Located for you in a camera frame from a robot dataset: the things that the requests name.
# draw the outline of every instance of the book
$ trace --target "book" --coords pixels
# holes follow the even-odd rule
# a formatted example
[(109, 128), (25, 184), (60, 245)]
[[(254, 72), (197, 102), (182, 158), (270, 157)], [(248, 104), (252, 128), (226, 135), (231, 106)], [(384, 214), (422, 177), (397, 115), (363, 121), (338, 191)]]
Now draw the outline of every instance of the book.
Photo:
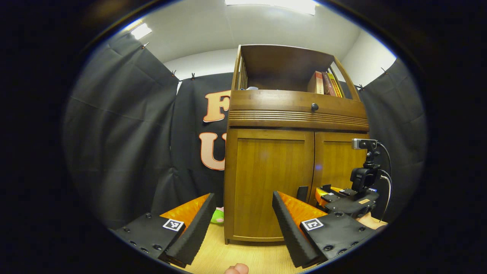
[(323, 86), (323, 75), (319, 71), (315, 71), (308, 82), (308, 92), (316, 94), (325, 94)]
[(323, 79), (325, 80), (325, 83), (326, 83), (325, 87), (327, 90), (327, 94), (337, 97), (337, 94), (335, 92), (335, 89), (333, 88), (333, 84), (332, 84), (330, 77), (328, 76), (328, 73), (324, 71), (324, 72), (322, 72), (322, 75), (323, 75)]
[(330, 81), (332, 82), (333, 88), (335, 89), (335, 93), (337, 94), (337, 97), (343, 98), (343, 94), (340, 91), (340, 88), (338, 87), (337, 80), (333, 76), (332, 73), (328, 73), (328, 77), (330, 77)]

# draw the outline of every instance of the wooden floor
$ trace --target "wooden floor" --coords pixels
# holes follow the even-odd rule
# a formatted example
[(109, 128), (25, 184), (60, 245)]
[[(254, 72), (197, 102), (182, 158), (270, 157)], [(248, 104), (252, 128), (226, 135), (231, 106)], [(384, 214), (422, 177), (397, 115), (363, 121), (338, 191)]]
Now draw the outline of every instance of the wooden floor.
[(294, 274), (295, 268), (284, 242), (258, 243), (230, 241), (224, 243), (223, 224), (210, 223), (201, 248), (185, 271), (195, 274), (223, 274), (229, 266), (243, 263), (252, 274)]

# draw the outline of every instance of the black foam pad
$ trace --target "black foam pad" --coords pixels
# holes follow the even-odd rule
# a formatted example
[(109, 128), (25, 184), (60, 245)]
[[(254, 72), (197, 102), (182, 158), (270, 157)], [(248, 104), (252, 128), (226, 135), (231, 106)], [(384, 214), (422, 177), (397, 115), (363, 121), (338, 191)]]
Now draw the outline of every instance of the black foam pad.
[(171, 263), (176, 265), (180, 263), (190, 265), (193, 262), (194, 257), (203, 243), (215, 208), (215, 195), (210, 193), (186, 231), (184, 231), (167, 251), (166, 255), (171, 258), (169, 260)]
[(289, 211), (286, 208), (281, 196), (274, 191), (272, 197), (272, 208), (276, 214), (279, 227), (281, 228), (284, 241), (289, 255), (295, 267), (308, 267), (318, 263), (322, 253), (319, 253), (303, 236), (299, 228), (294, 223)]

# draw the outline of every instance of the cabinet door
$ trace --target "cabinet door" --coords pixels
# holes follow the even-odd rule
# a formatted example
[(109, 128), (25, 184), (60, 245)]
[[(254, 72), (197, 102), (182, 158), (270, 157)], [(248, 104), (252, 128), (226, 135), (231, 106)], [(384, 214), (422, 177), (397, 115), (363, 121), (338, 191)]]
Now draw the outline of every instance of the cabinet door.
[(353, 138), (368, 139), (367, 134), (315, 132), (315, 170), (309, 204), (316, 205), (315, 189), (331, 184), (338, 188), (351, 188), (352, 169), (362, 167), (365, 149), (352, 149)]
[(272, 192), (311, 187), (314, 133), (229, 129), (225, 154), (225, 238), (283, 241)]

